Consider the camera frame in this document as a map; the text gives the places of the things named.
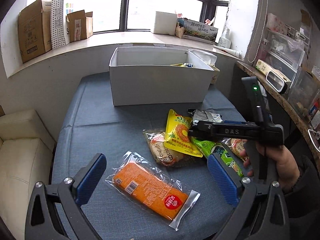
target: human hand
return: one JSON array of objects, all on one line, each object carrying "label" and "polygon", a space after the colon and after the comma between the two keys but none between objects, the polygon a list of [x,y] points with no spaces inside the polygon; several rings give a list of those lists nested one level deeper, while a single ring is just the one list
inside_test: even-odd
[{"label": "human hand", "polygon": [[[291,152],[284,145],[278,147],[268,146],[265,150],[263,145],[256,142],[256,147],[261,155],[264,156],[266,152],[267,157],[276,162],[276,169],[279,175],[278,182],[284,192],[290,191],[300,176],[298,165]],[[244,158],[248,156],[245,150],[240,155]],[[247,168],[249,165],[250,159],[247,158],[244,162],[244,167]],[[252,175],[253,171],[249,171],[248,176],[251,177]]]}]

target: table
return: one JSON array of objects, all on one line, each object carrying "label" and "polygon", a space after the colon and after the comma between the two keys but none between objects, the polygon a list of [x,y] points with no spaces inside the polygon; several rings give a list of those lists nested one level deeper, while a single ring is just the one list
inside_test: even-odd
[{"label": "table", "polygon": [[[112,168],[120,166],[121,156],[128,150],[138,152],[155,165],[142,130],[164,128],[170,108],[182,115],[187,115],[188,108],[213,108],[224,120],[244,121],[214,85],[210,85],[203,103],[114,107],[109,73],[81,80],[60,131],[52,183],[74,176],[97,152],[106,155],[107,169],[89,203],[82,207],[103,239],[202,240],[217,232],[229,216],[232,207],[224,201],[203,159],[203,163],[165,171],[201,193],[177,232],[162,217],[141,210],[104,182]],[[76,239],[61,206],[57,209],[69,237]]]},{"label": "table", "polygon": [[262,83],[266,91],[281,105],[281,107],[287,112],[287,114],[290,116],[291,120],[294,122],[294,124],[297,126],[299,131],[301,132],[303,138],[305,139],[306,143],[309,146],[310,151],[312,152],[313,158],[316,162],[318,171],[320,171],[320,153],[315,149],[313,146],[311,139],[308,135],[308,129],[312,129],[304,120],[300,118],[300,116],[296,113],[296,111],[292,108],[292,106],[289,104],[289,102],[280,95],[276,90],[273,89],[267,83],[266,77],[258,71],[256,68],[249,66],[243,62],[236,62],[236,66],[238,66],[240,69],[242,69],[244,72],[246,72],[249,76],[256,76],[259,81]]}]

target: open white box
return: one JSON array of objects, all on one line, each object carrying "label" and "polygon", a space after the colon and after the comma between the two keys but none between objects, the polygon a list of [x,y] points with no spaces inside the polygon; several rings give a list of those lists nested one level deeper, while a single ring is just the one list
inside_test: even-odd
[{"label": "open white box", "polygon": [[188,50],[153,46],[116,48],[109,66],[115,106],[202,102],[214,72]]}]

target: metal bolt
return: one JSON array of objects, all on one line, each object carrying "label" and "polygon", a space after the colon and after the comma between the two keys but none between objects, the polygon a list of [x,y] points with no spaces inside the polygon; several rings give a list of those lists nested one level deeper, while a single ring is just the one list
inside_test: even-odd
[{"label": "metal bolt", "polygon": [[43,184],[43,183],[42,183],[41,181],[39,181],[39,182],[36,183],[36,187],[41,187],[42,184]]},{"label": "metal bolt", "polygon": [[68,177],[68,178],[65,178],[64,181],[63,181],[65,184],[70,184],[72,182],[72,178]]},{"label": "metal bolt", "polygon": [[273,185],[274,187],[279,187],[279,186],[280,186],[279,182],[277,182],[277,181],[273,181],[273,182],[272,182],[272,185]]},{"label": "metal bolt", "polygon": [[251,179],[248,178],[248,177],[243,177],[242,178],[242,182],[245,183],[245,184],[249,184],[251,182]]}]

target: beige leather sofa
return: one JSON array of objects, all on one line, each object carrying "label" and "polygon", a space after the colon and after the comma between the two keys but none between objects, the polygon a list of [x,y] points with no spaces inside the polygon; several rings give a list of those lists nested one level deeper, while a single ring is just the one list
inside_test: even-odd
[{"label": "beige leather sofa", "polygon": [[17,240],[34,184],[48,184],[54,144],[35,110],[0,117],[0,216]]}]

